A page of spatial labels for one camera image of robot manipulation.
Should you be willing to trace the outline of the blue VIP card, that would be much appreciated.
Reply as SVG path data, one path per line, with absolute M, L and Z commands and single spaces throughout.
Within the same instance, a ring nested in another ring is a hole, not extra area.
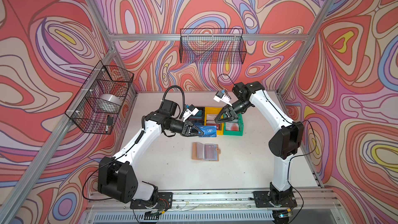
M 204 135 L 200 138 L 216 138 L 217 128 L 214 125 L 197 125 L 200 129 L 204 131 Z

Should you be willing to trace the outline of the tan card holder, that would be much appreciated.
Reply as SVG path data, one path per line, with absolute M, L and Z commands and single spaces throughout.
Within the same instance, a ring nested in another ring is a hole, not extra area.
M 192 144 L 192 160 L 197 161 L 219 161 L 221 150 L 217 144 Z

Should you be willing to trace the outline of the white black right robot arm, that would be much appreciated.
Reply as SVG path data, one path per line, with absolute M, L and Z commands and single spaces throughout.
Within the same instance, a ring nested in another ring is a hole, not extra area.
M 301 146 L 304 124 L 288 117 L 270 98 L 260 82 L 237 83 L 232 92 L 237 97 L 234 103 L 224 90 L 215 94 L 216 102 L 226 103 L 216 116 L 215 123 L 231 122 L 238 119 L 247 109 L 256 108 L 274 131 L 268 142 L 269 149 L 275 157 L 271 187 L 278 192 L 290 190 L 292 186 L 289 182 L 289 165 Z

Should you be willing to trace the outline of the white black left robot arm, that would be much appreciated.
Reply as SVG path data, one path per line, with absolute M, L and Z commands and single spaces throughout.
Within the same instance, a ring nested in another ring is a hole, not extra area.
M 135 173 L 142 155 L 165 131 L 184 137 L 204 135 L 200 128 L 188 120 L 199 112 L 198 108 L 190 105 L 182 112 L 182 119 L 176 119 L 173 116 L 177 107 L 177 103 L 163 100 L 158 110 L 142 117 L 141 129 L 120 151 L 100 161 L 98 192 L 122 203 L 140 200 L 148 207 L 157 205 L 160 201 L 158 187 L 139 181 Z

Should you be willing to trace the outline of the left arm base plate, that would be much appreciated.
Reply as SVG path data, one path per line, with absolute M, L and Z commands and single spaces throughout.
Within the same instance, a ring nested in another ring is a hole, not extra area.
M 130 209 L 148 209 L 148 210 L 168 210 L 172 207 L 173 193 L 166 192 L 155 192 L 149 200 L 132 200 Z

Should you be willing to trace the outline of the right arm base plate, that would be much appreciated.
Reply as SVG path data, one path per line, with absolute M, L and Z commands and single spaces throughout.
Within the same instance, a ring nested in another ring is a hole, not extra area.
M 254 191 L 250 198 L 255 202 L 257 208 L 295 208 L 297 202 L 292 188 L 285 191 L 271 189 L 270 191 Z

